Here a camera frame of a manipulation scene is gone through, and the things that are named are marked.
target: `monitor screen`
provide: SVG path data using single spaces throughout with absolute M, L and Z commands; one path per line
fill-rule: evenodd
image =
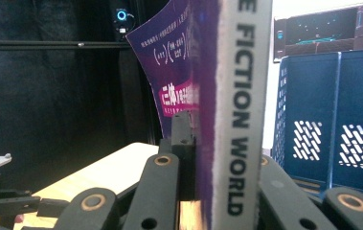
M 363 5 L 274 19 L 274 61 L 363 50 Z

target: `blue plastic crate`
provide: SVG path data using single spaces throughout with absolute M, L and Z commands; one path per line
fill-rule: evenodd
M 285 57 L 272 156 L 308 191 L 363 192 L 363 51 Z

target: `book spine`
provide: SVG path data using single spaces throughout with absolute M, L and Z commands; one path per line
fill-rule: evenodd
M 220 0 L 212 229 L 255 229 L 272 0 Z

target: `white wall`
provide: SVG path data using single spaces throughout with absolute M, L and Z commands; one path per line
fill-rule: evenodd
M 292 15 L 304 14 L 309 12 L 320 12 L 323 10 L 346 7 L 354 4 L 363 3 L 363 0 L 274 0 L 273 18 L 288 17 Z M 277 103 L 277 89 L 279 77 L 279 63 L 273 63 L 273 31 L 271 27 L 270 41 L 270 61 L 268 68 L 267 98 L 264 116 L 264 131 L 262 147 L 271 149 L 273 147 L 274 122 Z

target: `book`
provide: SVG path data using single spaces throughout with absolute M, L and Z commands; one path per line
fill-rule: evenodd
M 190 229 L 256 228 L 271 10 L 271 0 L 170 0 L 126 37 L 163 136 L 178 111 L 198 123 Z

